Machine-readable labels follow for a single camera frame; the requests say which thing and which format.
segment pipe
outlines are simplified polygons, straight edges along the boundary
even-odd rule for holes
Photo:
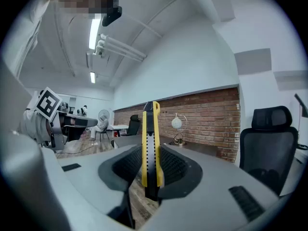
[[[120,52],[118,52],[118,51],[114,51],[114,50],[108,49],[108,48],[103,47],[103,46],[96,46],[96,47],[100,47],[100,48],[105,49],[105,50],[107,50],[107,51],[110,51],[110,52],[113,52],[113,53],[116,53],[116,54],[119,54],[119,55],[122,55],[122,56],[128,57],[128,58],[130,58],[130,59],[132,59],[132,60],[135,60],[135,61],[137,61],[137,62],[142,63],[142,60],[140,60],[140,59],[136,59],[136,58],[133,58],[133,57],[131,57],[131,56],[129,56],[129,55],[125,55],[125,54],[120,53]]]
[[[101,38],[106,40],[106,36],[103,33],[101,34]],[[108,40],[110,40],[111,42],[114,42],[116,44],[119,44],[119,45],[121,45],[121,46],[123,46],[123,47],[125,47],[125,48],[127,48],[127,49],[129,49],[129,50],[131,50],[131,51],[133,51],[135,53],[137,53],[138,55],[142,56],[143,58],[147,57],[147,55],[142,53],[141,51],[136,50],[135,48],[133,48],[133,47],[131,47],[131,46],[125,44],[125,43],[122,43],[122,42],[120,42],[120,41],[118,41],[118,40],[116,40],[114,38],[108,37]]]
[[[125,13],[124,13],[123,15],[125,15],[125,16],[127,16],[128,18],[130,18],[131,20],[133,20],[133,21],[135,21],[135,22],[137,22],[137,23],[143,25],[145,28],[147,28],[148,30],[150,30],[151,32],[153,32],[153,33],[154,33],[156,36],[158,36],[159,38],[162,38],[162,37],[163,37],[163,36],[161,36],[158,32],[156,32],[154,29],[152,29],[151,27],[149,27],[147,24],[143,23],[142,21],[139,21],[139,20],[137,20],[137,19],[131,17],[130,15],[125,14]]]
[[[115,48],[115,49],[117,49],[117,50],[120,50],[120,51],[125,52],[126,54],[130,54],[130,55],[133,56],[133,57],[140,58],[140,60],[143,60],[143,57],[140,57],[140,56],[138,56],[138,55],[136,55],[136,54],[134,54],[134,53],[132,53],[132,52],[130,52],[130,51],[128,51],[128,50],[125,50],[125,49],[123,49],[123,48],[121,48],[121,47],[118,47],[118,46],[116,46],[116,45],[114,45],[114,44],[108,43],[107,41],[105,41],[105,46],[106,46],[106,47],[107,47],[107,46],[113,47],[113,48]]]

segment white fan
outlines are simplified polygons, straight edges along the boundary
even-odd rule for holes
[[[101,110],[98,113],[98,119],[103,122],[102,116],[105,116],[107,119],[109,119],[109,117],[110,117],[109,111],[108,110]]]

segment brick wall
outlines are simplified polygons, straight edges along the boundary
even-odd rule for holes
[[[178,132],[171,121],[175,113],[188,120],[183,140],[218,147],[217,157],[234,162],[240,137],[240,105],[237,88],[202,92],[159,101],[159,135],[173,138]],[[143,105],[115,111],[115,124],[129,124],[131,115],[142,120]],[[186,121],[181,115],[182,124]]]

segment chair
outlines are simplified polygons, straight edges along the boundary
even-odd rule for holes
[[[132,115],[130,117],[129,126],[127,129],[127,133],[123,134],[121,136],[132,136],[136,135],[138,132],[138,129],[140,127],[140,120],[138,119],[138,115]]]
[[[107,134],[107,128],[104,128],[104,130],[103,130],[102,132],[96,131],[96,132],[95,132],[95,139],[96,139],[96,134],[97,134],[97,133],[100,134],[100,142],[102,142],[102,140],[101,140],[101,134],[103,135],[103,138],[104,138],[104,133],[107,135],[108,140],[110,140],[110,139],[109,139],[109,136],[108,136],[108,134]]]
[[[240,168],[280,195],[294,158],[298,132],[285,106],[256,109],[240,135]]]

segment white lamp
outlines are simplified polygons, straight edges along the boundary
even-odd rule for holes
[[[175,118],[172,120],[172,122],[171,122],[171,125],[172,125],[172,127],[173,128],[176,128],[176,129],[180,129],[181,127],[182,127],[182,121],[181,121],[181,119],[178,117],[178,114],[179,113],[175,113]],[[186,127],[182,130],[182,132],[187,128],[187,118],[186,118],[186,116],[185,115],[183,115],[182,114],[182,116],[184,116],[184,118],[185,118],[185,120],[186,120]],[[177,146],[184,146],[185,144],[186,144],[186,142],[184,142],[183,141],[183,134],[182,134],[182,132],[179,132],[175,137],[174,137],[174,139],[173,139],[173,143],[174,143],[174,145],[177,145]],[[178,136],[178,135],[181,135],[182,136],[182,138],[181,139],[176,139],[176,137]]]
[[[95,84],[95,73],[94,72],[90,72],[90,77],[91,77],[91,82],[93,84]]]
[[[89,38],[89,48],[95,50],[96,47],[96,38],[98,33],[98,28],[100,26],[101,19],[93,19],[90,30],[90,38]]]

